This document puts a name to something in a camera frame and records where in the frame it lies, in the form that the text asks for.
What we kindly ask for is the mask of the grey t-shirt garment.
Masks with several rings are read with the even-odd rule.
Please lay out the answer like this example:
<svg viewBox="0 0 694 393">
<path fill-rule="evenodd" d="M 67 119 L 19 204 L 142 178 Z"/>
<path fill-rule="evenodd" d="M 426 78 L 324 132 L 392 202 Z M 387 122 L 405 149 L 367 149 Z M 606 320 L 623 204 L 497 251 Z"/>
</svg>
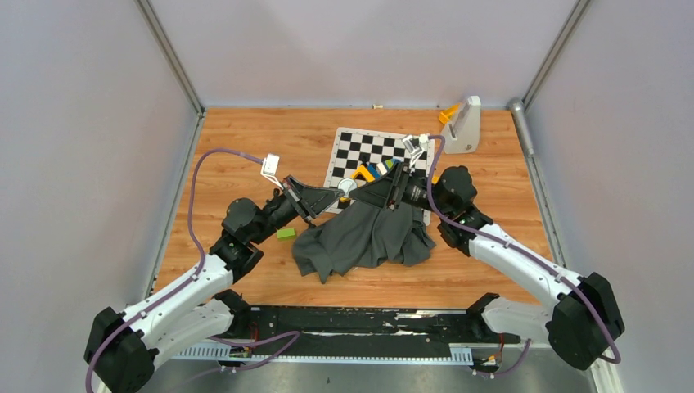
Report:
<svg viewBox="0 0 694 393">
<path fill-rule="evenodd" d="M 292 257 L 300 274 L 317 274 L 321 283 L 354 268 L 374 269 L 386 262 L 412 267 L 428 260 L 435 241 L 426 231 L 423 210 L 401 205 L 381 210 L 354 202 L 334 218 L 302 232 Z"/>
</svg>

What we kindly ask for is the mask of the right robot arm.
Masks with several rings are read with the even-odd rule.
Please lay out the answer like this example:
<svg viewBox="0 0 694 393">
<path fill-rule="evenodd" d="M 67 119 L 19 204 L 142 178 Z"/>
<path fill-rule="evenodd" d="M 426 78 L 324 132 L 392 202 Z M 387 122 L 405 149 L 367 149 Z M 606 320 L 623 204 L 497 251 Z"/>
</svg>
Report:
<svg viewBox="0 0 694 393">
<path fill-rule="evenodd" d="M 518 242 L 475 206 L 476 195 L 465 166 L 448 167 L 435 181 L 403 163 L 370 183 L 353 185 L 348 193 L 377 208 L 408 204 L 438 215 L 439 233 L 450 248 L 493 267 L 536 299 L 532 305 L 488 295 L 467 320 L 475 340 L 509 333 L 548 344 L 579 370 L 599 359 L 620 363 L 615 342 L 625 326 L 610 282 L 596 272 L 582 275 L 564 268 Z"/>
</svg>

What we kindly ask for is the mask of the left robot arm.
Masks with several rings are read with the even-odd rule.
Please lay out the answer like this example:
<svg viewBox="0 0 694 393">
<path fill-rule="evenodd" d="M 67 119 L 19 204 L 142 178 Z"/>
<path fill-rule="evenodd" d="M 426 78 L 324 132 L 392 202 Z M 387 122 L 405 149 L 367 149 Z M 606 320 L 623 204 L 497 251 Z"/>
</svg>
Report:
<svg viewBox="0 0 694 393">
<path fill-rule="evenodd" d="M 288 176 L 262 207 L 249 198 L 231 202 L 220 238 L 185 274 L 121 312 L 107 307 L 95 317 L 84 353 L 87 391 L 98 376 L 113 392 L 137 392 L 164 363 L 207 337 L 243 337 L 251 318 L 230 287 L 263 257 L 258 244 L 297 217 L 311 222 L 344 196 Z"/>
</svg>

